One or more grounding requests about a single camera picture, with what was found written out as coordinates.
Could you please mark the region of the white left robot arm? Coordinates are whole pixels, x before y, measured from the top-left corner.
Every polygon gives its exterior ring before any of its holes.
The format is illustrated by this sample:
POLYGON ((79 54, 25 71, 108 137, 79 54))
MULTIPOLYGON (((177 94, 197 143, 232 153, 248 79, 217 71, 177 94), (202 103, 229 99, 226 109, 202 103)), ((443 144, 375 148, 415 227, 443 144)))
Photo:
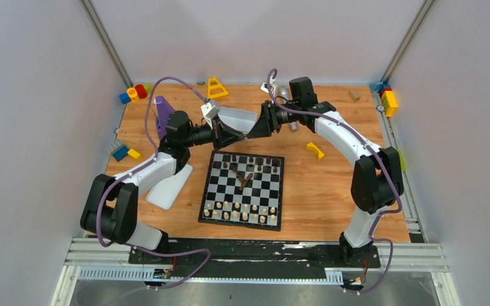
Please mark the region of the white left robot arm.
POLYGON ((163 242, 167 233, 138 221, 139 197, 164 180, 173 183, 170 190, 179 191, 182 184, 175 178, 187 165, 190 147, 211 143, 221 149, 246 136, 219 116, 195 126, 184 111, 172 112, 165 130, 158 151, 149 159, 120 175, 95 177, 80 218, 80 227, 96 234, 102 246, 134 245, 145 249, 145 255, 154 263, 168 259, 170 246, 163 242))

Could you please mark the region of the black white chessboard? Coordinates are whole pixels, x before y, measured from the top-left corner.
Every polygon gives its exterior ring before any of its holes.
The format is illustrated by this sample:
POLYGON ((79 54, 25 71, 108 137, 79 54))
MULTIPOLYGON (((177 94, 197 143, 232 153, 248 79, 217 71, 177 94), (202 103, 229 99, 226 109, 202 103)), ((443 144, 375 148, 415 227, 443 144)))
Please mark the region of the black white chessboard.
POLYGON ((285 158, 212 151, 198 222, 280 231, 285 158))

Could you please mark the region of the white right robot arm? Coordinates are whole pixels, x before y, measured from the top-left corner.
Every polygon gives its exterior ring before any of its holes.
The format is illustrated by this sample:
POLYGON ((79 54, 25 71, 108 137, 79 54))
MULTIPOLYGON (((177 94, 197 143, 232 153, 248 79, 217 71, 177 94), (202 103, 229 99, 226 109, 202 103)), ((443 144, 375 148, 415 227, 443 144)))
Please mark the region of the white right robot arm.
POLYGON ((262 105, 260 118, 247 134, 249 139, 270 137, 283 124, 299 122, 312 133, 333 145, 353 166, 350 192, 356 205, 351 221, 341 235, 339 257, 347 266, 364 258, 364 248, 373 242, 374 230, 389 206, 402 209, 404 192, 398 151, 383 148, 351 127, 330 103, 320 102, 310 78, 304 76, 289 82, 291 100, 280 103, 273 91, 277 70, 269 71, 263 88, 270 98, 262 105))

